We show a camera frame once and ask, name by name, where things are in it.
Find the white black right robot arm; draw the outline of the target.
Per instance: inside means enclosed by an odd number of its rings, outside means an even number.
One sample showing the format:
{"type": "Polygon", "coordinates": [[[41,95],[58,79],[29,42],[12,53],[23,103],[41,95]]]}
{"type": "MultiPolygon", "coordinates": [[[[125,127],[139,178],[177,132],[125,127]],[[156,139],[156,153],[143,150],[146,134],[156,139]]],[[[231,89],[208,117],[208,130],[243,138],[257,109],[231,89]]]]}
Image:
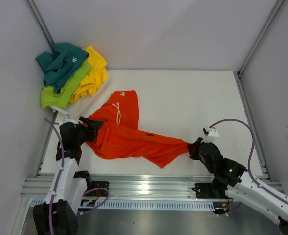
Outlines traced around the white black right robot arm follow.
{"type": "Polygon", "coordinates": [[[225,158],[213,143],[197,138],[189,144],[189,157],[199,160],[214,178],[209,184],[196,183],[193,191],[204,198],[237,200],[278,225],[288,235],[288,196],[267,185],[240,163],[225,158]]]}

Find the orange shorts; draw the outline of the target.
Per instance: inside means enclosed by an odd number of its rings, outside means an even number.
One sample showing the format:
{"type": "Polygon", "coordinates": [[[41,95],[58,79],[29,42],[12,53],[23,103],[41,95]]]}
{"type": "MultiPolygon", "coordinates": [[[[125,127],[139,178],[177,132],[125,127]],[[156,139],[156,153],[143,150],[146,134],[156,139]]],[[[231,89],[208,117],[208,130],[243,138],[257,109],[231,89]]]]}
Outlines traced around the orange shorts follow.
{"type": "Polygon", "coordinates": [[[103,159],[143,157],[164,168],[177,156],[188,152],[182,139],[141,131],[136,91],[115,91],[109,99],[88,117],[103,125],[96,138],[88,143],[103,159]]]}

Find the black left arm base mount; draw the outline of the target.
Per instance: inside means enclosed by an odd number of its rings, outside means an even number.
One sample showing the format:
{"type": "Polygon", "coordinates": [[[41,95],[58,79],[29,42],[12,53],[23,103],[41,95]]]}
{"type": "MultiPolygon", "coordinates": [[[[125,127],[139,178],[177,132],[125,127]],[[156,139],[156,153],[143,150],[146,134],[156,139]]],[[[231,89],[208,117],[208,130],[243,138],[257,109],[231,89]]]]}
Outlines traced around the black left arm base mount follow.
{"type": "Polygon", "coordinates": [[[87,183],[87,190],[83,196],[91,197],[107,197],[109,192],[108,181],[95,181],[88,171],[78,171],[74,174],[74,178],[83,178],[87,183]]]}

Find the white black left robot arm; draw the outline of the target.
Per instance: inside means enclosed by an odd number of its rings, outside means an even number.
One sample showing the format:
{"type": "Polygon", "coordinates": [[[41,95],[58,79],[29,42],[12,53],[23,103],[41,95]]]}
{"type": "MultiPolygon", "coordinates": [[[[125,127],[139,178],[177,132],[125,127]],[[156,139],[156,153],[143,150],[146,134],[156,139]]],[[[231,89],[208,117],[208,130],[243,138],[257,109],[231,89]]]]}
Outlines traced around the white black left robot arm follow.
{"type": "Polygon", "coordinates": [[[39,205],[33,209],[33,219],[39,235],[78,234],[78,214],[82,198],[107,188],[96,188],[88,171],[79,171],[82,144],[91,143],[103,125],[101,121],[79,117],[78,121],[49,122],[57,138],[56,171],[50,189],[39,205]]]}

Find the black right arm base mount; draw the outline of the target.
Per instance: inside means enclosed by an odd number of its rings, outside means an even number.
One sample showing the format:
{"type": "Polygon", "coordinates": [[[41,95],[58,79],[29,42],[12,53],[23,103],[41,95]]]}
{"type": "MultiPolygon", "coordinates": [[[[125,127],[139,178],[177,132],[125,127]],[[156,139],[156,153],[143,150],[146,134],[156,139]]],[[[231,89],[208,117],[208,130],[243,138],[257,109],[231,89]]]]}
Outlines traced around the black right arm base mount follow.
{"type": "Polygon", "coordinates": [[[191,190],[199,199],[227,199],[225,191],[227,185],[221,183],[216,178],[211,183],[194,183],[191,190]]]}

